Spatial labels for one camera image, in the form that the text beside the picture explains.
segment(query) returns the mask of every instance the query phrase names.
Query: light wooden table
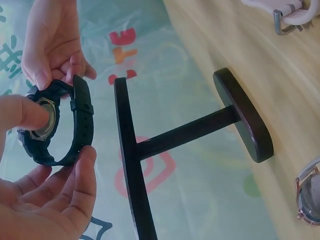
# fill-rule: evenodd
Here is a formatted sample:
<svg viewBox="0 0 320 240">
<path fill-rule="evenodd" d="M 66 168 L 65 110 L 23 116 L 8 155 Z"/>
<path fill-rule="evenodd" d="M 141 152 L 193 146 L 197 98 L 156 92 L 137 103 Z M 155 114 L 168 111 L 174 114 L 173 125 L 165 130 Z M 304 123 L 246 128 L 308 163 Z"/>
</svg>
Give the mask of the light wooden table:
<svg viewBox="0 0 320 240">
<path fill-rule="evenodd" d="M 239 0 L 164 2 L 212 91 L 213 72 L 229 68 L 270 131 L 274 157 L 247 158 L 279 239 L 320 239 L 320 226 L 297 219 L 295 188 L 300 170 L 320 155 L 319 18 L 278 36 L 272 16 Z"/>
</svg>

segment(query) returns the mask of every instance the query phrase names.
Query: printed tablecloth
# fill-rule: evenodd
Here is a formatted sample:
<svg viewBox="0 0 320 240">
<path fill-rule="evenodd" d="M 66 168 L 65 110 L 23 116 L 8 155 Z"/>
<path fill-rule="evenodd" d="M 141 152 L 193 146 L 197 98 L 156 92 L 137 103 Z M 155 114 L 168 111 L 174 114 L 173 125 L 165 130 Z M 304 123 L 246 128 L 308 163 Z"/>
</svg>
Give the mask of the printed tablecloth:
<svg viewBox="0 0 320 240">
<path fill-rule="evenodd" d="M 32 4 L 0 0 L 0 95 L 24 95 L 32 86 L 20 68 Z M 98 73 L 88 82 L 95 110 L 97 199 L 81 239 L 134 240 L 119 153 L 115 78 L 127 77 L 138 141 L 220 106 L 161 0 L 79 0 L 78 13 L 83 52 Z M 69 101 L 62 101 L 60 111 L 49 146 L 56 159 L 66 154 L 73 137 Z M 14 181 L 35 166 L 16 131 L 9 131 L 0 177 Z M 160 240 L 277 239 L 243 150 L 228 129 L 149 158 L 142 166 Z"/>
</svg>

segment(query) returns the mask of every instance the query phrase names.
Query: hand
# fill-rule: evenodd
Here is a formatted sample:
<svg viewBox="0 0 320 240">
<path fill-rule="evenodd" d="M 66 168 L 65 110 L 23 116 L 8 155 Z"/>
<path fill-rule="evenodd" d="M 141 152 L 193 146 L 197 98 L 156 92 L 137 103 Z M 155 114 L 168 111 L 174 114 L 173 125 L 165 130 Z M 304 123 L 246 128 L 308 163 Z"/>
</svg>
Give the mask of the hand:
<svg viewBox="0 0 320 240">
<path fill-rule="evenodd" d="M 77 0 L 35 0 L 27 21 L 21 68 L 40 90 L 53 79 L 72 85 L 74 74 L 97 77 L 81 49 Z"/>
<path fill-rule="evenodd" d="M 0 96 L 0 159 L 7 130 L 37 130 L 48 120 L 46 110 L 26 97 Z M 51 167 L 38 165 L 16 182 L 0 178 L 0 239 L 78 240 L 96 200 L 96 156 L 93 147 L 85 146 L 75 166 L 50 177 Z"/>
</svg>

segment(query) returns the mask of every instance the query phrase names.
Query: white watch strap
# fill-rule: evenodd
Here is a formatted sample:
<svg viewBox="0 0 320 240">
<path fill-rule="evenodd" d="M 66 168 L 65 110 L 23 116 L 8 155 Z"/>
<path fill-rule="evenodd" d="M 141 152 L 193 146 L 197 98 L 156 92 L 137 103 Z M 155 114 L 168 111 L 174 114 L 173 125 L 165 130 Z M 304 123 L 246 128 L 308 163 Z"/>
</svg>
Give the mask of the white watch strap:
<svg viewBox="0 0 320 240">
<path fill-rule="evenodd" d="M 302 1 L 303 0 L 241 0 L 243 4 L 260 8 L 270 15 L 278 12 L 281 15 L 281 22 L 293 26 L 306 24 L 319 14 L 320 0 L 310 0 L 308 10 L 302 9 Z"/>
<path fill-rule="evenodd" d="M 315 166 L 320 163 L 320 156 L 318 156 L 313 161 L 309 162 L 299 173 L 298 178 L 301 181 L 302 179 L 305 179 L 312 171 L 314 170 Z"/>
</svg>

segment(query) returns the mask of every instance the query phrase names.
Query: watch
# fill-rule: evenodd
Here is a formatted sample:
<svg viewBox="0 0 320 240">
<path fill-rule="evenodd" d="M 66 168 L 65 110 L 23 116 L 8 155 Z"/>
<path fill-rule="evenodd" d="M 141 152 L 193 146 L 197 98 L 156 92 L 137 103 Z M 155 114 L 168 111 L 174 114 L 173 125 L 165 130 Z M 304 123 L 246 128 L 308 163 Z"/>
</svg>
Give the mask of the watch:
<svg viewBox="0 0 320 240">
<path fill-rule="evenodd" d="M 91 104 L 89 87 L 87 82 L 78 75 L 74 75 L 72 81 L 73 86 L 55 79 L 45 90 L 38 90 L 37 86 L 33 86 L 26 96 L 49 112 L 49 121 L 43 128 L 39 130 L 17 130 L 18 140 L 27 154 L 38 164 L 72 166 L 77 161 L 82 147 L 92 144 L 94 108 Z M 61 97 L 67 94 L 70 95 L 70 106 L 73 112 L 73 141 L 65 157 L 55 161 L 54 157 L 49 154 L 48 146 L 59 124 Z"/>
<path fill-rule="evenodd" d="M 303 0 L 241 0 L 241 2 L 273 15 L 275 32 L 280 36 L 296 29 L 302 31 L 301 25 L 309 23 L 320 13 L 320 0 L 310 0 L 308 9 L 304 9 Z M 282 23 L 289 26 L 282 28 Z"/>
<path fill-rule="evenodd" d="M 309 162 L 295 178 L 298 219 L 320 226 L 320 156 Z"/>
</svg>

